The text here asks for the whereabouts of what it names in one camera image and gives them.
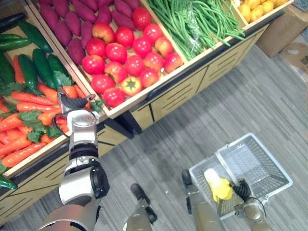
produce display stand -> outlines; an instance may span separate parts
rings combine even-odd
[[[152,21],[160,26],[164,35],[171,41],[174,50],[183,59],[184,65],[170,74],[165,73],[165,76],[160,78],[158,82],[127,99],[119,106],[115,108],[103,106],[104,114],[102,114],[101,123],[98,125],[99,140],[104,142],[99,144],[100,155],[108,152],[126,138],[132,138],[132,128],[141,133],[155,121],[163,118],[231,71],[247,55],[268,25],[283,14],[282,9],[292,2],[293,0],[287,1],[284,5],[249,24],[233,5],[232,11],[240,22],[239,27],[244,30],[245,40],[227,37],[225,41],[231,45],[230,47],[218,42],[214,48],[207,49],[187,61],[146,0],[140,0],[141,5],[150,12]],[[25,12],[28,15],[28,21],[38,27],[50,43],[54,54],[58,56],[83,92],[96,94],[90,86],[91,77],[72,62],[66,50],[39,14],[38,9],[39,4],[36,0],[3,0],[0,2],[0,17]],[[21,33],[16,30],[18,28],[12,29],[11,32]],[[31,55],[33,50],[31,46],[21,48],[23,52],[19,53]],[[61,136],[31,158],[29,157],[20,165],[4,173],[5,176],[16,182],[19,188],[15,191],[0,188],[0,225],[58,186],[67,162],[67,151],[68,139]]]

cardboard box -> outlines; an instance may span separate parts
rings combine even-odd
[[[257,41],[257,46],[273,57],[293,41],[308,25],[308,13],[293,5],[284,9],[285,14],[277,18]]]

striped carpet floor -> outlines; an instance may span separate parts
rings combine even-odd
[[[306,230],[308,217],[307,92],[279,56],[254,47],[242,63],[102,157],[111,190],[102,199],[96,231],[120,231],[134,211],[130,185],[138,182],[158,214],[154,231],[194,231],[181,171],[246,133],[254,133],[293,179],[293,186],[265,205],[274,231]],[[37,229],[60,206],[57,191],[5,224],[3,231]],[[223,221],[226,231],[247,231],[243,219]]]

sweet potato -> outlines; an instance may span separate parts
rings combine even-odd
[[[112,21],[111,12],[108,6],[101,6],[98,10],[98,16],[96,18],[96,23],[106,23],[110,24]]]
[[[70,11],[65,16],[65,21],[69,30],[76,36],[80,35],[81,21],[75,11]]]
[[[53,0],[53,7],[62,18],[65,18],[67,12],[69,12],[67,0]]]
[[[128,28],[132,30],[136,30],[136,27],[133,21],[127,16],[119,13],[118,11],[111,11],[111,15],[118,27],[127,26]]]
[[[137,7],[139,7],[139,0],[122,0],[125,2],[132,10],[135,10]]]
[[[87,7],[85,4],[83,4],[79,0],[74,0],[74,8],[78,16],[83,20],[83,21],[90,21],[92,23],[95,23],[96,21],[96,16],[89,7]]]
[[[97,12],[97,0],[81,0],[81,2],[86,6],[89,6],[94,12]]]
[[[45,3],[45,4],[52,6],[52,0],[38,0],[38,1],[40,5]]]
[[[56,11],[50,5],[42,3],[40,5],[39,12],[50,27],[50,29],[54,31],[56,24],[59,21],[59,16]]]
[[[81,46],[86,47],[88,41],[93,38],[92,35],[93,24],[89,21],[85,21],[81,25]]]
[[[78,38],[73,38],[68,44],[68,54],[76,64],[81,64],[81,60],[86,56]]]
[[[115,4],[115,9],[127,16],[128,18],[131,18],[131,14],[132,14],[132,10],[130,8],[130,6],[128,6],[125,2],[123,2],[122,0],[115,0],[114,1],[114,4]]]
[[[58,38],[59,42],[63,45],[66,46],[72,40],[72,33],[68,29],[66,22],[64,20],[61,20],[57,23],[55,29],[54,29],[54,34]]]
[[[111,5],[112,3],[114,3],[114,0],[98,0],[98,7],[101,7],[101,6],[109,6]]]

yellow fruit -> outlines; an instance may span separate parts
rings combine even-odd
[[[245,3],[250,7],[250,9],[254,9],[258,5],[260,5],[260,0],[245,0]]]
[[[239,7],[239,11],[241,12],[242,16],[246,19],[246,21],[249,23],[250,22],[250,7],[244,3]]]
[[[274,8],[275,8],[275,4],[276,4],[277,0],[268,0],[268,1],[271,1],[274,4]]]
[[[281,6],[282,4],[285,4],[287,0],[277,0],[276,3],[274,4],[274,8],[277,8]]]
[[[262,5],[258,5],[257,7],[255,7],[252,11],[251,11],[251,22],[257,20],[258,18],[262,17],[263,15],[263,6]]]
[[[265,1],[264,3],[262,3],[262,7],[264,10],[263,14],[266,14],[274,9],[274,4],[271,1]]]

